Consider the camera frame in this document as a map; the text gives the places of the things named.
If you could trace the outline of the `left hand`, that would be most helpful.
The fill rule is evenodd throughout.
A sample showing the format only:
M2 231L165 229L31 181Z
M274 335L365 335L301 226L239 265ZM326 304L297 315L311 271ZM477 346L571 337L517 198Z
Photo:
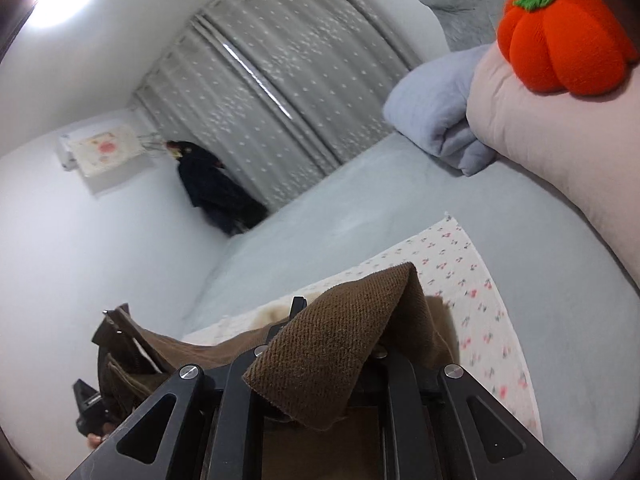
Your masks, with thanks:
M99 436L98 434L88 434L87 444L90 450L95 450L105 441L105 436Z

